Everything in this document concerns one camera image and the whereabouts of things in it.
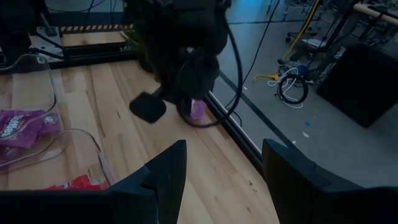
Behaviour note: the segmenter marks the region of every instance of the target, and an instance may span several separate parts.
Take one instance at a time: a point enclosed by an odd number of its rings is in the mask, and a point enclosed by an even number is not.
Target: clear plastic container
[[[90,134],[63,130],[45,58],[23,55],[0,69],[0,109],[0,190],[46,189],[85,174],[114,183]]]

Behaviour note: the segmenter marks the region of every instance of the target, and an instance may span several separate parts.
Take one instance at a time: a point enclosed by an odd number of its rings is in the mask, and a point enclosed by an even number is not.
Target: blue object
[[[305,65],[299,65],[297,66],[297,70],[299,75],[303,75],[308,72],[308,67]]]

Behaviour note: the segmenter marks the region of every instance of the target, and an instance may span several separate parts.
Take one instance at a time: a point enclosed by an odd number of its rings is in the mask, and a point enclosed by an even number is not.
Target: wooden table
[[[363,13],[365,15],[377,18],[380,16],[380,12],[377,12],[373,9],[368,8],[369,4],[361,4],[361,3],[357,3],[354,5],[354,10],[358,11],[360,13]],[[398,26],[398,19],[388,16],[388,15],[382,15],[380,17],[380,20],[382,21],[386,21],[392,25]]]
[[[63,37],[64,45],[117,41],[122,41],[118,32]],[[142,91],[150,93],[159,87],[136,62],[54,70],[52,77],[63,127],[89,131],[99,142],[117,180],[175,141],[187,140],[187,181],[179,223],[279,222],[266,183],[221,126],[191,128],[168,103],[166,114],[154,124],[130,113],[128,104],[132,99]],[[12,91],[0,91],[2,100]],[[31,90],[17,89],[14,93],[24,91]],[[203,122],[212,119],[207,112]],[[98,163],[94,149],[76,143],[68,153],[3,174],[0,186],[42,189],[75,176],[73,170]]]

